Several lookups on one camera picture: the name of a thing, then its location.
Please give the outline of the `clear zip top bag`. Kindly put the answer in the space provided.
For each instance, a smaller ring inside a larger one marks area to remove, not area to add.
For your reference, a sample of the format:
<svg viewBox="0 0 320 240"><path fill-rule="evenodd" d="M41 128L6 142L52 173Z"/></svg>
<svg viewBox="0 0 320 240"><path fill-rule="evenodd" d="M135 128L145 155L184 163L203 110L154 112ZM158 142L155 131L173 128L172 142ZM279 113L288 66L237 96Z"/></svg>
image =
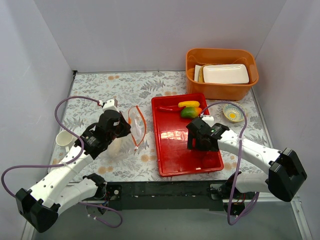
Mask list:
<svg viewBox="0 0 320 240"><path fill-rule="evenodd" d="M123 116L131 126L131 133L121 137L121 149L116 157L109 157L106 150L106 156L115 161L120 161L135 154L139 146L143 143L147 132L146 119L137 105L126 110Z"/></svg>

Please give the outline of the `green orange mango toy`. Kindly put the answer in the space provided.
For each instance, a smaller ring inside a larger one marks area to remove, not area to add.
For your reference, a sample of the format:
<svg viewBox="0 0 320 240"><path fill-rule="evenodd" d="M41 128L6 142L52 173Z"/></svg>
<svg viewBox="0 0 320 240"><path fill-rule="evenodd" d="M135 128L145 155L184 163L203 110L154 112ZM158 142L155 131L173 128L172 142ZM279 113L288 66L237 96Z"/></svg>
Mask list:
<svg viewBox="0 0 320 240"><path fill-rule="evenodd" d="M200 107L185 107L181 110L180 116L184 119L197 118L202 112Z"/></svg>

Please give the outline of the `yellow corn toy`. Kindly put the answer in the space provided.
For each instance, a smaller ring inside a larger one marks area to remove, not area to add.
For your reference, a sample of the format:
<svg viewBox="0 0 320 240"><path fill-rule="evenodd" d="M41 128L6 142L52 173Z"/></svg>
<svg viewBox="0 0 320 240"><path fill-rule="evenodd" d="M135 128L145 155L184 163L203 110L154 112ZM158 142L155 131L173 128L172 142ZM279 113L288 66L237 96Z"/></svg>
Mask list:
<svg viewBox="0 0 320 240"><path fill-rule="evenodd" d="M198 108L200 103L195 100L182 101L178 103L179 108Z"/></svg>

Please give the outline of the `red pomegranate toy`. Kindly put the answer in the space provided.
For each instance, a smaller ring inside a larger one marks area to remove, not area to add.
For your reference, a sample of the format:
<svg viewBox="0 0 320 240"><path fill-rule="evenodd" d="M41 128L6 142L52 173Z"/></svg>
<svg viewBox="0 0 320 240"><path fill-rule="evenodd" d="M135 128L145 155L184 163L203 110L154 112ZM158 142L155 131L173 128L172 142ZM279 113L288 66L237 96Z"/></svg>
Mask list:
<svg viewBox="0 0 320 240"><path fill-rule="evenodd" d="M215 152L207 152L202 160L202 168L203 169L211 169L214 168L216 165L216 153Z"/></svg>

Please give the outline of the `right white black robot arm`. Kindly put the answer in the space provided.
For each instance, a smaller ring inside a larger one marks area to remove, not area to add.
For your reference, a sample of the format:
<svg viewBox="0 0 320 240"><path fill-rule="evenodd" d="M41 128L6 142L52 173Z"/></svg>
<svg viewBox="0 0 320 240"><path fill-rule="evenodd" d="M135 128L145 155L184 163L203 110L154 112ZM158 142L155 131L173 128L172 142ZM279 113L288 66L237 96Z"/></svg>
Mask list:
<svg viewBox="0 0 320 240"><path fill-rule="evenodd" d="M229 127L214 123L209 115L194 118L186 128L188 149L229 152L261 170L259 173L237 170L216 190L220 196L237 199L245 193L260 192L290 202L307 179L297 153L290 148L280 151L240 138Z"/></svg>

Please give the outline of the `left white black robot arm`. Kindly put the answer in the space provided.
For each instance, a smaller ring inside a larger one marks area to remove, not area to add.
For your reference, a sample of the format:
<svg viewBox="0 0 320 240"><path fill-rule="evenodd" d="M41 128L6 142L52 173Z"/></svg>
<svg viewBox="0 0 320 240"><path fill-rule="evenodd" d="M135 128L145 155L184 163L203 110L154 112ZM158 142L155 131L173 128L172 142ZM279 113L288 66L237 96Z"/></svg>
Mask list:
<svg viewBox="0 0 320 240"><path fill-rule="evenodd" d="M107 150L116 138L129 135L131 126L114 106L103 108L98 122L91 124L76 140L61 161L41 181L30 189L15 194L19 213L39 232L47 231L58 216L68 208L88 198L105 198L107 182L92 173L71 187L70 181L89 165L100 153Z"/></svg>

